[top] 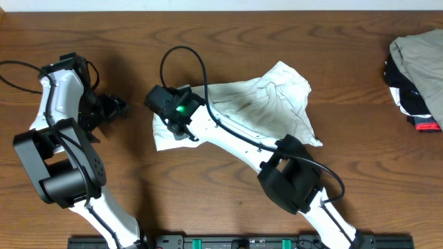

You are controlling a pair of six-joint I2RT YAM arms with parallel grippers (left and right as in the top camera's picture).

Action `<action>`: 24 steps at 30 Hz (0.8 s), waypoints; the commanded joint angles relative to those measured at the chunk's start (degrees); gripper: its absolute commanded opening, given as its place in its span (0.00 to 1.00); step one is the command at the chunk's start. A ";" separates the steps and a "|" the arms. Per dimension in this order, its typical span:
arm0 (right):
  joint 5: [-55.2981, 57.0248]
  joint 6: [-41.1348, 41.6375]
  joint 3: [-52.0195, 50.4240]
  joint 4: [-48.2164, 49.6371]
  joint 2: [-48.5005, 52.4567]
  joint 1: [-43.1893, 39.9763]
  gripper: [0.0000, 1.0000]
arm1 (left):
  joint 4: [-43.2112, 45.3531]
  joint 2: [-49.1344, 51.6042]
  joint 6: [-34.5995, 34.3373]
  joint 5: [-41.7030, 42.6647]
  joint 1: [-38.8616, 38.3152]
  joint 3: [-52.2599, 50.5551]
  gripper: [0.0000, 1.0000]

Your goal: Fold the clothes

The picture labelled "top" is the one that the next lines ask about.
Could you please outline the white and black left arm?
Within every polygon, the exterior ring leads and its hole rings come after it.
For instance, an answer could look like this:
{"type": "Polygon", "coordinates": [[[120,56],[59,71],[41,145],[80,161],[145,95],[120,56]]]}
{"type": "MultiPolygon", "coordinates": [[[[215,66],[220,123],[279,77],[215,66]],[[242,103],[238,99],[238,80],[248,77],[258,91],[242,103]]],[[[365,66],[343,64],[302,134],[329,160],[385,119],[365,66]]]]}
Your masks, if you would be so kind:
{"type": "Polygon", "coordinates": [[[38,69],[39,111],[13,147],[43,202],[82,216],[108,248],[150,248],[137,219],[107,189],[105,165],[93,148],[99,141],[93,130],[124,116],[129,106],[116,95],[96,94],[99,82],[91,80],[90,68],[90,61],[69,53],[38,69]]]}

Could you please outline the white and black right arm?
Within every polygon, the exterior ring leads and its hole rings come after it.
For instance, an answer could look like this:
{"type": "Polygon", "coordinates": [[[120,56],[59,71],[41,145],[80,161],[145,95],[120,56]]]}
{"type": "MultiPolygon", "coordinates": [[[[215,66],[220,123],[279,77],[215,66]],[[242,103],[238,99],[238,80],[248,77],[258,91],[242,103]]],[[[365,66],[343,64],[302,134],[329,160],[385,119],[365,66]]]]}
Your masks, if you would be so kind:
{"type": "Polygon", "coordinates": [[[322,183],[322,172],[304,145],[291,135],[277,139],[273,147],[248,139],[248,134],[223,124],[209,111],[209,104],[189,88],[161,88],[160,116],[167,128],[190,140],[209,142],[244,161],[257,172],[269,199],[290,214],[302,214],[328,248],[360,248],[359,231],[333,206],[322,183]]]}

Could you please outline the white t-shirt black print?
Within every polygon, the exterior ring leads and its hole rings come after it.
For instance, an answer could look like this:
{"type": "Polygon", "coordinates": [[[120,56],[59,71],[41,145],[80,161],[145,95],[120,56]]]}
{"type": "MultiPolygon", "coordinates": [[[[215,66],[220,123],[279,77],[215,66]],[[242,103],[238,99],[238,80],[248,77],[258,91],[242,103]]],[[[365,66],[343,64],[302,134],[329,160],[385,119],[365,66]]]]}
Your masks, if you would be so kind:
{"type": "Polygon", "coordinates": [[[309,82],[281,61],[262,77],[208,85],[214,114],[265,136],[290,134],[304,145],[321,147],[306,112],[310,92],[309,82]]]}

